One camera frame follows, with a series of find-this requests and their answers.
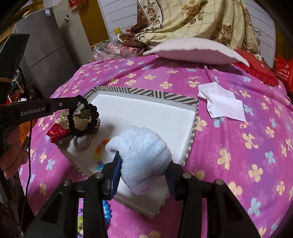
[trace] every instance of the white pillow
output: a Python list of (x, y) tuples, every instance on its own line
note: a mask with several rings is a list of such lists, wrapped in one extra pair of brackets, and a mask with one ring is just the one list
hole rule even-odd
[(250, 66), (236, 51), (213, 40), (203, 38), (178, 38), (158, 44), (143, 55), (156, 54), (171, 60), (204, 64), (232, 64), (237, 61)]

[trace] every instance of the floral blanket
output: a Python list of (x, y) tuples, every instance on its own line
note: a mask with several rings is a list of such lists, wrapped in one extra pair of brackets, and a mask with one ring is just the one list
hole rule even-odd
[[(243, 101), (247, 122), (211, 119), (206, 101), (200, 99), (195, 139), (184, 170), (209, 182), (223, 179), (261, 237), (268, 238), (293, 197), (293, 106), (282, 83), (269, 87), (232, 65), (213, 67), (150, 55), (84, 65), (52, 97), (85, 95), (94, 86), (112, 85), (196, 98), (199, 84), (214, 81)], [(64, 179), (85, 179), (48, 141), (46, 133), (57, 117), (58, 113), (41, 118), (33, 129), (28, 202), (35, 214)], [(27, 164), (21, 166), (19, 174), (25, 188)], [(153, 220), (115, 200), (110, 205), (110, 238), (176, 237), (182, 204), (171, 197)], [(203, 206), (202, 237), (206, 235), (207, 212)]]
[(200, 37), (230, 49), (258, 52), (242, 0), (137, 0), (137, 23), (120, 39), (128, 46), (154, 46), (172, 38)]

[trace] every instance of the beige floral blanket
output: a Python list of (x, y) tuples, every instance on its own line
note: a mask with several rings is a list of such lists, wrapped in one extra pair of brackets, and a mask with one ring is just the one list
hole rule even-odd
[(201, 37), (230, 49), (258, 52), (242, 0), (137, 0), (137, 24), (121, 39), (152, 47), (172, 38)]

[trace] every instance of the striped tray border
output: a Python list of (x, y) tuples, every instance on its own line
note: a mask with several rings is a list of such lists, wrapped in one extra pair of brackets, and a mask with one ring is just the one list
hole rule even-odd
[(189, 141), (187, 144), (187, 148), (183, 157), (183, 161), (181, 163), (182, 166), (185, 165), (187, 158), (189, 156), (189, 152), (191, 150), (191, 146), (193, 143), (194, 135), (195, 135), (195, 128), (196, 128), (196, 121), (197, 121), (197, 114), (198, 114), (198, 104), (199, 100), (191, 97), (182, 96), (179, 94), (167, 93), (167, 92), (160, 92), (155, 90), (148, 90), (148, 89), (136, 89), (136, 88), (128, 88), (128, 87), (115, 87), (115, 86), (96, 86), (91, 89), (84, 98), (88, 99), (92, 94), (98, 91), (108, 91), (108, 92), (117, 92), (117, 93), (127, 93), (127, 94), (136, 94), (141, 96), (153, 97), (153, 98), (161, 98), (165, 100), (171, 100), (174, 102), (183, 103), (186, 105), (194, 106), (196, 108), (195, 116), (192, 124), (192, 129), (189, 135)]

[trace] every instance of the black cable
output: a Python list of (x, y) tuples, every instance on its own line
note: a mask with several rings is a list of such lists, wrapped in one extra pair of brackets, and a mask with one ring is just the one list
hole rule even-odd
[[(21, 70), (20, 67), (18, 69), (19, 69), (19, 72), (20, 72), (20, 75), (21, 75), (21, 79), (22, 79), (22, 82), (23, 82), (23, 86), (24, 86), (24, 91), (25, 91), (25, 94), (26, 94), (26, 98), (27, 98), (27, 100), (29, 100), (30, 97), (29, 97), (29, 94), (28, 94), (28, 89), (27, 89), (26, 84), (25, 84), (23, 72), (22, 72), (22, 70)], [(25, 188), (25, 199), (24, 199), (24, 203), (23, 203), (23, 207), (22, 207), (22, 212), (21, 212), (21, 222), (20, 222), (21, 228), (20, 228), (20, 231), (17, 232), (12, 237), (16, 237), (16, 236), (18, 236), (22, 232), (22, 221), (23, 221), (24, 207), (25, 207), (25, 204), (26, 204), (27, 199), (28, 199), (28, 185), (30, 183), (30, 177), (31, 177), (30, 143), (31, 143), (31, 140), (32, 140), (32, 130), (33, 130), (33, 121), (30, 121), (30, 133), (29, 133), (29, 141), (28, 141), (28, 181), (27, 181), (26, 188)]]

